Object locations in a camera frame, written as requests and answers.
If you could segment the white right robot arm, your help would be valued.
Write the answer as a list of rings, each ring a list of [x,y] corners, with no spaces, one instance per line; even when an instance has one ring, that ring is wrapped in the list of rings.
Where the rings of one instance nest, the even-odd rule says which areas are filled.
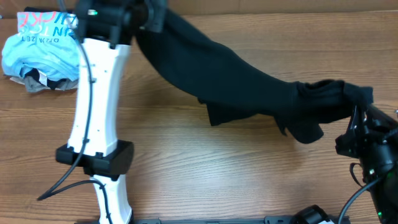
[[[336,138],[339,155],[358,159],[363,182],[341,209],[330,218],[318,206],[311,206],[292,217],[291,223],[348,223],[346,212],[364,192],[369,192],[380,223],[397,223],[397,120],[377,107],[355,106],[344,134]]]

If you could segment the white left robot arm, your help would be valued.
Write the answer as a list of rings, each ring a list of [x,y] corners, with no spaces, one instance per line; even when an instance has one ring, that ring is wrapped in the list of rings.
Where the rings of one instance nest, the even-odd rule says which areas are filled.
[[[134,221],[126,174],[134,155],[131,141],[118,139],[119,87],[136,32],[162,31],[166,0],[78,1],[75,35],[80,72],[75,119],[68,142],[55,153],[57,162],[82,167],[98,199],[98,223]]]

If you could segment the black polo shirt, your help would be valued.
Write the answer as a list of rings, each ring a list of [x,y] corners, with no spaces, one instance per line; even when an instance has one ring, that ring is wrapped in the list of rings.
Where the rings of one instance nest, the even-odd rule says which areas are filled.
[[[355,106],[373,102],[370,86],[272,77],[173,11],[167,11],[162,32],[142,31],[136,40],[160,76],[206,105],[212,126],[263,114],[275,119],[282,134],[310,144],[323,136],[323,124],[347,118]]]

